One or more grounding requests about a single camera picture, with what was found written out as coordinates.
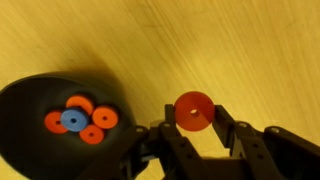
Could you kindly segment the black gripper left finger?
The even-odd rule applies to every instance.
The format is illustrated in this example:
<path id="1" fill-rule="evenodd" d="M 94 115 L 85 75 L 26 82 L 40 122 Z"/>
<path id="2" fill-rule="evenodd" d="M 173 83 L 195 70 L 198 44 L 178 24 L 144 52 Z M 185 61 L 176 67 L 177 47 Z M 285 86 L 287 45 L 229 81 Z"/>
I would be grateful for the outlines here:
<path id="1" fill-rule="evenodd" d="M 210 180 L 205 161 L 175 124 L 172 104 L 165 106 L 165 120 L 147 129 L 128 128 L 102 150 L 76 180 L 134 180 L 151 159 L 159 159 L 164 180 Z"/>

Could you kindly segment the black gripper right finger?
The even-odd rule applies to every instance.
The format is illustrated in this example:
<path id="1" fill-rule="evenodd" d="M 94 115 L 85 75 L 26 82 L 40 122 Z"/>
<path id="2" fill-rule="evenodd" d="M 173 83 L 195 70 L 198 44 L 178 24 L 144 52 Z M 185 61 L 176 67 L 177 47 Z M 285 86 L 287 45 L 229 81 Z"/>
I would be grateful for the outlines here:
<path id="1" fill-rule="evenodd" d="M 254 180 L 320 180 L 320 147 L 282 127 L 261 132 L 216 105 L 213 129 L 229 155 L 248 165 Z"/>

